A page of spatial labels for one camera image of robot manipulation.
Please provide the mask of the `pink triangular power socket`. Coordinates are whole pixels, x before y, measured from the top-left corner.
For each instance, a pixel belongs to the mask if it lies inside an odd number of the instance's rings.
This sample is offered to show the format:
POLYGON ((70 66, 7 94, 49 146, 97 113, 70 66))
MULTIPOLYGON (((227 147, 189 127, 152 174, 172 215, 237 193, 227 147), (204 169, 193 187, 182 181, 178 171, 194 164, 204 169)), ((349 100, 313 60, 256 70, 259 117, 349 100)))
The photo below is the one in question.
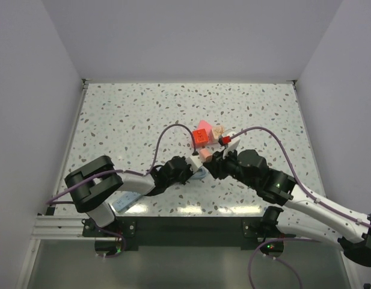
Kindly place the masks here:
POLYGON ((197 126, 197 129, 204 129, 207 134, 212 130, 212 125, 205 120, 201 120, 197 126))

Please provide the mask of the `red cube socket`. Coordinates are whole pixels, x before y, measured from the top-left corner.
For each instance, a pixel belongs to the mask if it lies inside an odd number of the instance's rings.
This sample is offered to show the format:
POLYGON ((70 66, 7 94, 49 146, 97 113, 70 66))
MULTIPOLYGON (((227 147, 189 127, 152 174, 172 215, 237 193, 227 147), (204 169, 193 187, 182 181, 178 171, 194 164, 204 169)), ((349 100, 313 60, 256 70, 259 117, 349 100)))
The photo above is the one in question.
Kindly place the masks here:
POLYGON ((195 148, 201 148, 203 146, 206 146, 209 142, 207 131, 204 128, 194 130, 192 132, 192 135, 194 137, 195 148))

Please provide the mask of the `beige cube socket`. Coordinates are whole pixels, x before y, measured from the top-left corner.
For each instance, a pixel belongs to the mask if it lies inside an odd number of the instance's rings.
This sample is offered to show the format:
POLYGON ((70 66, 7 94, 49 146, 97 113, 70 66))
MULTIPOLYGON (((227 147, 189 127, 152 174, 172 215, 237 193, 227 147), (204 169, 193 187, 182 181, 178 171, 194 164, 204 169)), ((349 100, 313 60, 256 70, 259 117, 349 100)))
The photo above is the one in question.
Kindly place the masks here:
POLYGON ((225 128, 222 125, 213 126, 210 130, 210 140, 212 143, 218 142, 219 137, 224 133, 225 128))

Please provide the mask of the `small pink plug adapter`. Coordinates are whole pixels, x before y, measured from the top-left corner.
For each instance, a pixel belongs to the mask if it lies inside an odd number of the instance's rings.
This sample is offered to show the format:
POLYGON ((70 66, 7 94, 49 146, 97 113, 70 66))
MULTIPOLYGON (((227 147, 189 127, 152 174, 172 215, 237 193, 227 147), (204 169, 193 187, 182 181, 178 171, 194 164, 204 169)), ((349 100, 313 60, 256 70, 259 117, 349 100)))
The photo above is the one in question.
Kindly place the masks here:
POLYGON ((212 161, 213 155, 207 148, 200 149, 198 153, 203 163, 208 163, 212 161))

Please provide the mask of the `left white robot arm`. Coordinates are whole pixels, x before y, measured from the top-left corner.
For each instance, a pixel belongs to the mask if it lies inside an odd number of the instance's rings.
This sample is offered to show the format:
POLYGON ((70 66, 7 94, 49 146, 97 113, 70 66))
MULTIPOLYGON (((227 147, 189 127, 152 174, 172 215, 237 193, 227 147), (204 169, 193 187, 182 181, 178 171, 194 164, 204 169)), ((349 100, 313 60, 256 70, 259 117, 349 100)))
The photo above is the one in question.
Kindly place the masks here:
POLYGON ((186 184, 203 166, 198 155, 175 156, 146 175, 130 170, 115 170, 108 156, 101 156, 68 174, 64 181, 77 212, 85 213, 104 236, 117 230, 117 221, 107 199, 116 191, 131 191, 142 196, 162 194, 174 184, 186 184))

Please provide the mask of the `light blue power strip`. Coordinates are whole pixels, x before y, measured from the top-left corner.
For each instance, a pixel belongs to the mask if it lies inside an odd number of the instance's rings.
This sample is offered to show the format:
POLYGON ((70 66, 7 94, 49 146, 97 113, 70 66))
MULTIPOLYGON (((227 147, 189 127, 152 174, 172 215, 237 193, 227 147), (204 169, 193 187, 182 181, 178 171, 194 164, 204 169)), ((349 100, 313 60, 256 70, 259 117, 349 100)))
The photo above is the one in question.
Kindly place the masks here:
POLYGON ((112 207, 117 213, 123 213, 141 198, 142 195, 139 193, 125 191, 117 200, 112 203, 112 207))

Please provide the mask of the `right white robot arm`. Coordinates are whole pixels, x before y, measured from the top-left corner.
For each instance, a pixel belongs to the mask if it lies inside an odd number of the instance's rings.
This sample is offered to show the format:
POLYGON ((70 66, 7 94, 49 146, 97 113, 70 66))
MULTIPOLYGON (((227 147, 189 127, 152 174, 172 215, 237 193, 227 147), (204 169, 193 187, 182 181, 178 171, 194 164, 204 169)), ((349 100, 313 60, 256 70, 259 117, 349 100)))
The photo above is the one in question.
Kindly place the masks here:
POLYGON ((269 203, 256 230, 264 236, 295 235, 332 244, 345 257, 371 267, 371 213, 363 214, 310 192, 297 180, 268 167, 255 150, 215 152, 203 158, 215 179, 230 176, 269 203))

